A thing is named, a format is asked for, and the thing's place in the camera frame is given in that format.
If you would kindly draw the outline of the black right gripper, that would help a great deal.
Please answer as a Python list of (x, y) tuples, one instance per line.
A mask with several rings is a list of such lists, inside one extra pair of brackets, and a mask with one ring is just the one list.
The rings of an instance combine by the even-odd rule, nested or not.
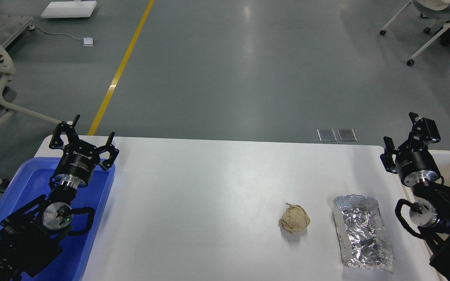
[(391, 137), (384, 136), (385, 148), (380, 160), (388, 173), (398, 174), (404, 186), (433, 183), (440, 179), (441, 173), (427, 150), (431, 144), (441, 141), (438, 127), (434, 120), (420, 117), (417, 113), (409, 112), (408, 116), (412, 122), (411, 131), (404, 143), (408, 152), (402, 153), (395, 148)]

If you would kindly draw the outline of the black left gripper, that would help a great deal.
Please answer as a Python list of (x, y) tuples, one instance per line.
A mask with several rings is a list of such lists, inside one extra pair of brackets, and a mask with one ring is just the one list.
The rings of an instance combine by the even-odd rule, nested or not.
[[(115, 132), (111, 132), (104, 145), (96, 147), (88, 142), (80, 142), (75, 127), (80, 119), (77, 114), (71, 124), (67, 121), (59, 123), (52, 134), (49, 143), (50, 149), (64, 150), (64, 153), (54, 172), (54, 180), (65, 180), (72, 176), (80, 180), (80, 184), (88, 184), (92, 178), (95, 166), (98, 165), (103, 171), (109, 170), (119, 154), (119, 149), (113, 144)], [(67, 145), (61, 136), (67, 137)], [(109, 157), (101, 160), (100, 155), (109, 153)]]

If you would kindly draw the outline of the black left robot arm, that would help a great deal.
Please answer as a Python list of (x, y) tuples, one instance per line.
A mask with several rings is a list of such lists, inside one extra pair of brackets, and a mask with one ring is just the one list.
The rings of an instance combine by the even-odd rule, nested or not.
[(0, 281), (20, 281), (23, 274), (34, 277), (63, 252), (66, 237), (87, 234), (94, 225), (96, 210), (73, 207), (79, 189), (87, 187), (94, 170), (107, 171), (119, 154), (111, 132), (102, 146), (81, 139), (72, 123), (59, 123), (49, 148), (62, 156), (50, 176), (49, 194), (41, 194), (0, 221)]

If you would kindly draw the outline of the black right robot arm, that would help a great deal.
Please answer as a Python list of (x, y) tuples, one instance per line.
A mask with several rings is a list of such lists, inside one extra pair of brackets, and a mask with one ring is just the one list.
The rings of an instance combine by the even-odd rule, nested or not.
[(430, 144), (441, 140), (432, 119), (409, 113), (412, 123), (407, 140), (397, 148), (392, 138), (384, 137), (380, 155), (385, 170), (397, 174), (416, 200), (398, 200), (395, 216), (412, 236), (423, 240), (432, 255), (430, 266), (450, 281), (450, 186), (429, 152)]

